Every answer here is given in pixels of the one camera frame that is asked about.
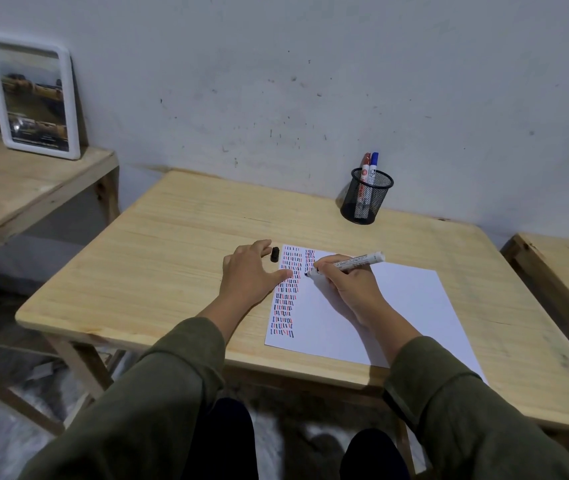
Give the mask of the person's right hand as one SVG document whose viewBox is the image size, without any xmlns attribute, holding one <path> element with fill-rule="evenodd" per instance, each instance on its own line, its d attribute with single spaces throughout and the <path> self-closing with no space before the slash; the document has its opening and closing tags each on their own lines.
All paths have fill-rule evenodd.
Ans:
<svg viewBox="0 0 569 480">
<path fill-rule="evenodd" d="M 347 271 L 338 269 L 338 263 L 350 259 L 346 255 L 330 255 L 316 261 L 313 267 L 337 291 L 355 318 L 363 326 L 371 328 L 391 307 L 382 295 L 369 265 Z"/>
</svg>

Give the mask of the person's left hand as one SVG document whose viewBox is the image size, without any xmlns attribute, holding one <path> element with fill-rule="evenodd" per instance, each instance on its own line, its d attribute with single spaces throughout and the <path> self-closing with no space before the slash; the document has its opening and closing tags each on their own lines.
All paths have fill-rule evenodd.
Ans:
<svg viewBox="0 0 569 480">
<path fill-rule="evenodd" d="M 261 303 L 263 297 L 262 259 L 271 254 L 270 239 L 239 246 L 223 260 L 223 279 L 219 296 L 242 314 Z"/>
</svg>

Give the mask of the white marker pen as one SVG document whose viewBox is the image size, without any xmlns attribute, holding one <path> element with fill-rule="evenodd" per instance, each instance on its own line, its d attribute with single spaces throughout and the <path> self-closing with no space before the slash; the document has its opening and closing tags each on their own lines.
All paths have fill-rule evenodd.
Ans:
<svg viewBox="0 0 569 480">
<path fill-rule="evenodd" d="M 347 260 L 333 262 L 335 266 L 342 273 L 349 273 L 354 269 L 371 266 L 385 262 L 385 255 L 381 251 L 369 255 L 362 255 L 359 257 L 352 257 Z"/>
</svg>

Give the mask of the white paper sheet with dashes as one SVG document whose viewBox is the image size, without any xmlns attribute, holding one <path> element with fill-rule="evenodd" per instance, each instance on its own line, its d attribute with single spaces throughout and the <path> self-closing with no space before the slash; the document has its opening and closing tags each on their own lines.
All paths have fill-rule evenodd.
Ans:
<svg viewBox="0 0 569 480">
<path fill-rule="evenodd" d="M 315 261 L 331 254 L 282 246 L 279 268 L 293 276 L 274 289 L 265 345 L 388 368 L 376 339 L 335 291 L 307 276 Z M 487 380 L 436 271 L 390 262 L 372 268 L 385 300 L 401 316 Z"/>
</svg>

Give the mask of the person's right forearm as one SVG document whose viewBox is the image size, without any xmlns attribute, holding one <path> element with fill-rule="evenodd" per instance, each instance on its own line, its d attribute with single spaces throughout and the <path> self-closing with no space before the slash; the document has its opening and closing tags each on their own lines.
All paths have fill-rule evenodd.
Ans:
<svg viewBox="0 0 569 480">
<path fill-rule="evenodd" d="M 385 399 L 441 480 L 569 480 L 569 452 L 390 306 L 358 319 L 390 364 Z"/>
</svg>

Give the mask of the person's left forearm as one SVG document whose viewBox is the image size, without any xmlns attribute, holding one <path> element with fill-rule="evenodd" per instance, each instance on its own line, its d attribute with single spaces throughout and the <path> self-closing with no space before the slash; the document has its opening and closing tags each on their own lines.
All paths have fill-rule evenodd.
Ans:
<svg viewBox="0 0 569 480">
<path fill-rule="evenodd" d="M 198 418 L 223 387 L 219 325 L 234 331 L 245 314 L 219 296 L 202 316 L 179 323 L 18 480 L 180 480 Z"/>
</svg>

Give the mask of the black mesh pen holder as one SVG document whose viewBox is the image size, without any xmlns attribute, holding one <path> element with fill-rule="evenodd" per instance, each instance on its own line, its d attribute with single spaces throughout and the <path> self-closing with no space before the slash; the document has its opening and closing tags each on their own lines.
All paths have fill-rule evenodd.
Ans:
<svg viewBox="0 0 569 480">
<path fill-rule="evenodd" d="M 361 171 L 361 168 L 352 170 L 351 181 L 339 210 L 347 221 L 358 225 L 371 225 L 387 192 L 394 185 L 394 180 L 387 173 L 376 171 L 371 184 L 362 180 Z"/>
</svg>

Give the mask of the red capped marker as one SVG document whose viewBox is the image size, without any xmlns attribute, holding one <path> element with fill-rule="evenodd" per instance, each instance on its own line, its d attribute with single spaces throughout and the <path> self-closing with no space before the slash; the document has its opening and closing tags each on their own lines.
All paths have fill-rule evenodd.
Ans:
<svg viewBox="0 0 569 480">
<path fill-rule="evenodd" d="M 360 166 L 360 176 L 357 193 L 357 201 L 355 204 L 354 217 L 356 219 L 366 219 L 368 217 L 368 177 L 369 167 L 371 163 L 371 153 L 365 153 Z"/>
</svg>

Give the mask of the blue capped marker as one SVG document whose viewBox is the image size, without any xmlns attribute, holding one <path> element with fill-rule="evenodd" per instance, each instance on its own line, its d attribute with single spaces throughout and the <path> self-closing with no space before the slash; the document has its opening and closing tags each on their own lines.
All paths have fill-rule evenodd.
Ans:
<svg viewBox="0 0 569 480">
<path fill-rule="evenodd" d="M 371 205 L 371 197 L 373 194 L 372 185 L 375 184 L 375 173 L 376 173 L 377 162 L 378 162 L 378 152 L 371 153 L 371 163 L 370 163 L 370 167 L 369 167 L 369 177 L 368 177 L 368 187 L 369 187 L 368 212 L 369 212 L 369 208 Z"/>
</svg>

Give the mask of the large wooden table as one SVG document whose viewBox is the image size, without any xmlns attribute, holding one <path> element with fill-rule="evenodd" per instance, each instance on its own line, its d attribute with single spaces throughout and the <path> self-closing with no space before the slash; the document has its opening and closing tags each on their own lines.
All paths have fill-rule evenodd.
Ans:
<svg viewBox="0 0 569 480">
<path fill-rule="evenodd" d="M 385 262 L 436 271 L 484 382 L 536 425 L 569 426 L 568 339 L 551 331 L 552 320 L 478 227 L 446 219 L 383 210 L 359 226 L 330 200 L 171 171 L 21 306 L 16 320 L 46 332 L 80 377 L 74 353 L 94 353 L 95 344 L 144 355 L 179 323 L 202 316 L 219 297 L 225 256 L 265 239 L 351 258 L 381 251 Z M 219 325 L 222 379 L 241 369 L 327 393 L 380 394 L 410 429 L 385 399 L 383 351 L 388 368 L 266 346 L 273 293 L 234 331 Z"/>
</svg>

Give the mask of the person's left leg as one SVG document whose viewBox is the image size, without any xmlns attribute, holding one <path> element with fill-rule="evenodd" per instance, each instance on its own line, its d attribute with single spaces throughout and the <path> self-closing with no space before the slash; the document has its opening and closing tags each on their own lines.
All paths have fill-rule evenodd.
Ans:
<svg viewBox="0 0 569 480">
<path fill-rule="evenodd" d="M 180 480 L 258 480 L 255 430 L 248 409 L 223 397 L 199 416 Z"/>
</svg>

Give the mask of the person's leg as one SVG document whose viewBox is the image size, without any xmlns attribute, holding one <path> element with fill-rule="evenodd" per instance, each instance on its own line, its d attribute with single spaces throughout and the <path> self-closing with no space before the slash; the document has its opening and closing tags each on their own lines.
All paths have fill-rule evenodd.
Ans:
<svg viewBox="0 0 569 480">
<path fill-rule="evenodd" d="M 410 480 L 407 463 L 391 437 L 377 428 L 357 433 L 339 466 L 340 480 Z"/>
<path fill-rule="evenodd" d="M 248 409 L 223 397 L 199 416 L 180 480 L 258 480 L 255 430 Z"/>
</svg>

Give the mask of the person's right leg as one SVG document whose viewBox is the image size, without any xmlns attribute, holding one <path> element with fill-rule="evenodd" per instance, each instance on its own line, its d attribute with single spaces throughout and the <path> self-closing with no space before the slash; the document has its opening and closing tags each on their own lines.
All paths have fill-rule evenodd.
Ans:
<svg viewBox="0 0 569 480">
<path fill-rule="evenodd" d="M 391 437 L 377 428 L 357 433 L 339 466 L 340 480 L 410 480 L 407 463 Z"/>
</svg>

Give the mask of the white picture frame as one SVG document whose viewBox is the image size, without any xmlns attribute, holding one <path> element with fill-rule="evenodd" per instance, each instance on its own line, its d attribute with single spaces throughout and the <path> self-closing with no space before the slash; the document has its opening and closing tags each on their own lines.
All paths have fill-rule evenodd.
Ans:
<svg viewBox="0 0 569 480">
<path fill-rule="evenodd" d="M 7 148 L 80 160 L 75 97 L 66 47 L 0 34 L 0 128 Z"/>
</svg>

